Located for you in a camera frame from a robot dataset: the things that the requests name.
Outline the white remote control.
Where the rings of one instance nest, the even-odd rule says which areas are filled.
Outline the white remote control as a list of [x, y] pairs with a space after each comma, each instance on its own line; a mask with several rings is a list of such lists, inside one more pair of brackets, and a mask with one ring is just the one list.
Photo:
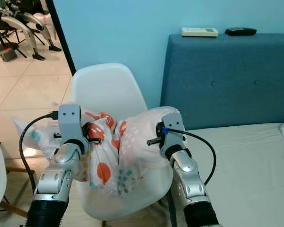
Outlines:
[[206, 27], [182, 27], [180, 35], [183, 37], [217, 37], [218, 30]]

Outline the bed with beige sheet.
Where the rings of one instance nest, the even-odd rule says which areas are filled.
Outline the bed with beige sheet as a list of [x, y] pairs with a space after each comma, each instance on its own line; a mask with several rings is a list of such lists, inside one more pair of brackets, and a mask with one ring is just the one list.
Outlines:
[[223, 227], [284, 227], [284, 137], [278, 123], [192, 130], [186, 145]]

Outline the silver humanoid robot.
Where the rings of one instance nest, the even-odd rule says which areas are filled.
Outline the silver humanoid robot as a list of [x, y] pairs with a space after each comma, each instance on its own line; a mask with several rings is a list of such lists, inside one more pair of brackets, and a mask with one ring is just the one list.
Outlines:
[[27, 35], [27, 42], [33, 50], [32, 58], [44, 61], [45, 57], [38, 52], [36, 35], [29, 23], [34, 24], [35, 29], [49, 43], [49, 50], [60, 52], [50, 35], [48, 26], [52, 25], [51, 15], [43, 13], [44, 0], [0, 0], [0, 26], [6, 25], [9, 29], [20, 30]]

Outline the small dark box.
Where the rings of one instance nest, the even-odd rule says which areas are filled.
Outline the small dark box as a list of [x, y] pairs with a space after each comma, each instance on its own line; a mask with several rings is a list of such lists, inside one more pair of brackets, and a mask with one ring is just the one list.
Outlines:
[[3, 62], [10, 62], [17, 58], [17, 54], [13, 48], [4, 48], [0, 50], [0, 58]]

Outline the white plastic shell chair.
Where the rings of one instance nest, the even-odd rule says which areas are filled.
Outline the white plastic shell chair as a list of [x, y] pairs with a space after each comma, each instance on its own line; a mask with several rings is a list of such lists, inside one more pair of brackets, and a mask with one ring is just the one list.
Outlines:
[[[146, 112], [148, 107], [131, 70], [122, 63], [101, 63], [78, 70], [72, 81], [72, 100], [88, 110], [105, 112], [116, 121]], [[124, 198], [114, 198], [84, 182], [73, 184], [84, 211], [96, 220], [126, 218], [159, 201], [172, 182], [169, 166], [149, 171], [140, 189]]]

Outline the black door frame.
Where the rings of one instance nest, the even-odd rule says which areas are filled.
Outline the black door frame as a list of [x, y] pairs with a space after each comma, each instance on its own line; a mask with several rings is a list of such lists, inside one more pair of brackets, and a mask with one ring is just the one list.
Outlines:
[[74, 76], [74, 74], [76, 73], [76, 67], [73, 63], [73, 59], [72, 59], [72, 55], [68, 47], [68, 43], [66, 42], [66, 37], [63, 32], [62, 24], [60, 22], [59, 15], [57, 13], [57, 9], [55, 8], [54, 0], [45, 0], [45, 4], [47, 5], [49, 13], [51, 14], [51, 17], [53, 19], [53, 25], [57, 32], [57, 36], [60, 41], [60, 44], [62, 46], [62, 52], [64, 52], [64, 56], [68, 63], [69, 70], [72, 76]]

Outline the pink patterned pillow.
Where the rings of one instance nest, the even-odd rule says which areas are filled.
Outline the pink patterned pillow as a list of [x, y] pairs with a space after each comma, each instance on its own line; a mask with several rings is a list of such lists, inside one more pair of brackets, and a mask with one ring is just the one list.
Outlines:
[[138, 184], [146, 173], [168, 164], [161, 157], [159, 146], [148, 146], [147, 140], [157, 137], [157, 123], [173, 113], [179, 110], [162, 106], [116, 121], [107, 113], [82, 108], [82, 123], [98, 124], [103, 129], [103, 142], [89, 145], [74, 179], [111, 197], [132, 194], [140, 188]]

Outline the blue upholstered headboard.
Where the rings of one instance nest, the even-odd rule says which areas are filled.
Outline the blue upholstered headboard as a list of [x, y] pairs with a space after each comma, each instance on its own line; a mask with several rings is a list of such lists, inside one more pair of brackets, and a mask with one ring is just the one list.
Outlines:
[[284, 122], [284, 33], [170, 35], [160, 104], [189, 130]]

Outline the black flat case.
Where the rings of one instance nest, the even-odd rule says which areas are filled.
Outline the black flat case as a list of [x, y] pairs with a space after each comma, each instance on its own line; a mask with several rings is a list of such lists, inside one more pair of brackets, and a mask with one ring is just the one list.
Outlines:
[[257, 33], [257, 29], [248, 27], [230, 27], [225, 30], [225, 34], [229, 36], [253, 36]]

